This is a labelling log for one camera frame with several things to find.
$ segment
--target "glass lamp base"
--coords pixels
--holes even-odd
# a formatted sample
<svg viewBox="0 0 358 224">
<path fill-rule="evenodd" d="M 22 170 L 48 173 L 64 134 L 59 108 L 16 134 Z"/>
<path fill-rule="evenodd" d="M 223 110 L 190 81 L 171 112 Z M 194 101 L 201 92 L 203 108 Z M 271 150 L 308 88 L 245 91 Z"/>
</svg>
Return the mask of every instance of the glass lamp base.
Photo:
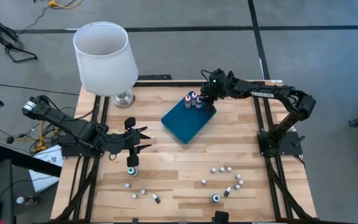
<svg viewBox="0 0 358 224">
<path fill-rule="evenodd" d="M 118 108 L 128 108 L 135 101 L 134 92 L 131 89 L 125 91 L 124 93 L 120 93 L 111 97 L 112 103 L 116 105 Z"/>
</svg>

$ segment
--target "white paper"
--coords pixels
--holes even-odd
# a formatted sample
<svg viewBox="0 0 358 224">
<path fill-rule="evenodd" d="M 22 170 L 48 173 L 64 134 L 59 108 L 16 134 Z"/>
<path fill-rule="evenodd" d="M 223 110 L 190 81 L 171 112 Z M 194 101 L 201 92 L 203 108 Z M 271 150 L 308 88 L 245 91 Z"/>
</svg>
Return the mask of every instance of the white paper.
<svg viewBox="0 0 358 224">
<path fill-rule="evenodd" d="M 61 167 L 63 166 L 63 157 L 62 157 L 62 151 L 59 149 L 61 149 L 60 146 L 50 147 L 49 149 L 40 152 L 39 155 L 35 155 L 34 157 Z M 50 177 L 50 175 L 41 174 L 33 170 L 30 170 L 30 176 L 31 176 L 31 180 L 33 181 L 34 190 L 36 192 L 41 192 L 59 181 L 58 177 Z"/>
</svg>

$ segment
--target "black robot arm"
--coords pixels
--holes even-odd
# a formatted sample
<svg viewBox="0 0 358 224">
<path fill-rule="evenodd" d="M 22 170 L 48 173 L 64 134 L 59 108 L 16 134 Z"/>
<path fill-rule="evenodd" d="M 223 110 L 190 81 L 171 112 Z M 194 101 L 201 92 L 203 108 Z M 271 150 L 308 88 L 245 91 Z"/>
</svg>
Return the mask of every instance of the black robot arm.
<svg viewBox="0 0 358 224">
<path fill-rule="evenodd" d="M 316 104 L 312 96 L 296 90 L 292 86 L 268 86 L 251 83 L 236 78 L 232 71 L 226 76 L 220 68 L 210 73 L 208 82 L 201 87 L 200 96 L 205 102 L 204 108 L 207 111 L 213 110 L 214 101 L 228 96 L 235 99 L 257 96 L 281 101 L 289 114 L 280 124 L 274 124 L 268 132 L 264 143 L 267 150 L 263 153 L 269 157 L 277 155 L 278 143 L 282 137 L 297 121 L 309 118 Z"/>
<path fill-rule="evenodd" d="M 94 121 L 75 119 L 64 112 L 49 105 L 47 96 L 30 97 L 30 100 L 23 106 L 23 114 L 31 119 L 48 121 L 67 134 L 71 135 L 75 144 L 95 151 L 108 151 L 111 154 L 118 154 L 123 149 L 129 150 L 127 165 L 135 167 L 139 165 L 137 154 L 140 150 L 150 145 L 136 146 L 140 139 L 149 139 L 141 132 L 147 127 L 134 129 L 135 118 L 125 120 L 125 132 L 123 134 L 107 134 L 109 127 Z"/>
</svg>

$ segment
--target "blue tray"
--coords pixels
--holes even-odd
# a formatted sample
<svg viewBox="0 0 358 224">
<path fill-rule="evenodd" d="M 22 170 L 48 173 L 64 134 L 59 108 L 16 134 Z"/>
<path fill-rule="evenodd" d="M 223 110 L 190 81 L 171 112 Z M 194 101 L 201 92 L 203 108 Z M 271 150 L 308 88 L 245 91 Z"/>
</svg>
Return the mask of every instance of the blue tray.
<svg viewBox="0 0 358 224">
<path fill-rule="evenodd" d="M 194 136 L 203 128 L 206 123 L 214 116 L 216 109 L 212 113 L 204 111 L 204 103 L 200 109 L 191 106 L 185 108 L 185 97 L 176 104 L 162 119 L 161 123 L 183 144 L 188 144 Z"/>
</svg>

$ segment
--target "wooden table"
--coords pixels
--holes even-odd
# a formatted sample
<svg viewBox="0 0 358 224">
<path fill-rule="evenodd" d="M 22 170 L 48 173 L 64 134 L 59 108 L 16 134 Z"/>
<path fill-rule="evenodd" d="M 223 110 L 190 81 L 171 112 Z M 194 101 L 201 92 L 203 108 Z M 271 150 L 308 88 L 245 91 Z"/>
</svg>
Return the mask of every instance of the wooden table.
<svg viewBox="0 0 358 224">
<path fill-rule="evenodd" d="M 136 95 L 135 103 L 128 109 L 119 109 L 111 104 L 106 124 L 110 132 L 122 133 L 124 120 L 136 117 L 136 127 L 148 126 L 144 134 L 152 137 L 142 144 L 153 146 L 139 154 L 139 176 L 134 178 L 126 171 L 127 151 L 118 154 L 115 161 L 109 160 L 108 153 L 101 158 L 92 222 L 131 222 L 133 218 L 139 218 L 140 222 L 210 222 L 216 210 L 229 212 L 231 222 L 275 220 L 265 162 L 259 154 L 256 134 L 259 129 L 253 98 L 217 101 L 215 107 L 218 112 L 212 120 L 190 144 L 182 145 L 160 120 L 189 91 L 199 91 L 200 88 L 161 86 L 134 87 L 132 90 Z M 81 90 L 76 116 L 92 109 L 94 97 Z M 270 107 L 274 123 L 287 115 L 277 100 L 270 100 Z M 73 157 L 64 162 L 51 218 L 61 214 L 68 204 L 76 161 L 77 158 Z M 282 161 L 289 191 L 305 211 L 315 217 L 303 165 L 293 156 L 282 156 Z M 210 173 L 213 167 L 218 170 L 228 166 L 233 169 L 230 173 Z M 233 189 L 228 198 L 222 197 L 220 203 L 210 203 L 210 195 L 223 195 L 224 189 L 236 185 L 236 174 L 242 176 L 242 188 Z M 206 185 L 201 184 L 202 179 L 207 180 Z M 132 187 L 126 189 L 125 183 Z M 147 194 L 140 194 L 141 189 L 145 189 Z M 282 195 L 278 189 L 277 192 L 284 217 Z M 138 199 L 132 198 L 134 193 L 138 194 Z M 159 195 L 160 204 L 155 203 L 152 193 Z M 85 215 L 87 195 L 85 193 L 83 198 L 80 218 Z"/>
</svg>

